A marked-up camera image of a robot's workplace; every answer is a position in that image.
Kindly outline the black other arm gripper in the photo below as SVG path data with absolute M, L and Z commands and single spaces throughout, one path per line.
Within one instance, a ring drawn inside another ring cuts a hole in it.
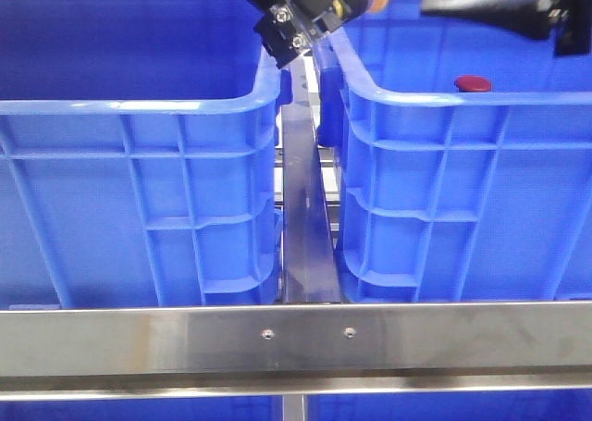
M 555 56 L 591 53 L 591 0 L 422 0 L 426 17 L 462 19 L 547 40 Z

